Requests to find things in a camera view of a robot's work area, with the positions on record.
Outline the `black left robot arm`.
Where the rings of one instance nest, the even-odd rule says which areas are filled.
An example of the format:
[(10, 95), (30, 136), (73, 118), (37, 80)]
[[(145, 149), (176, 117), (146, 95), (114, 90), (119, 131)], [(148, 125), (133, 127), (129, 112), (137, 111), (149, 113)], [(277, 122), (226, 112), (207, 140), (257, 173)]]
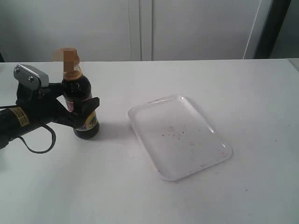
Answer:
[[(1, 107), (0, 148), (5, 148), (9, 142), (19, 138), (29, 151), (44, 154), (49, 152), (56, 143), (56, 134), (47, 125), (48, 123), (54, 122), (73, 128), (83, 125), (85, 117), (82, 110), (79, 108), (73, 112), (68, 111), (57, 100), (57, 97), (62, 94), (60, 83), (49, 84), (48, 87), (40, 87), (36, 90), (18, 84), (15, 105)], [(46, 150), (35, 151), (27, 145), (22, 136), (40, 127), (51, 133), (51, 145)]]

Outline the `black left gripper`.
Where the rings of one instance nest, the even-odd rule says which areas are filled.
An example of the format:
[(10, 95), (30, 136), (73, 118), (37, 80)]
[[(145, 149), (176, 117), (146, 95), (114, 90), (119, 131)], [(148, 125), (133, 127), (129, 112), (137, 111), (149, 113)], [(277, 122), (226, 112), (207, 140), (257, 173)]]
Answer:
[(18, 84), (16, 105), (24, 109), (29, 120), (37, 124), (58, 123), (77, 128), (82, 118), (89, 116), (100, 105), (98, 97), (75, 101), (72, 112), (68, 111), (58, 97), (64, 94), (61, 83), (49, 83), (48, 87), (30, 90)]

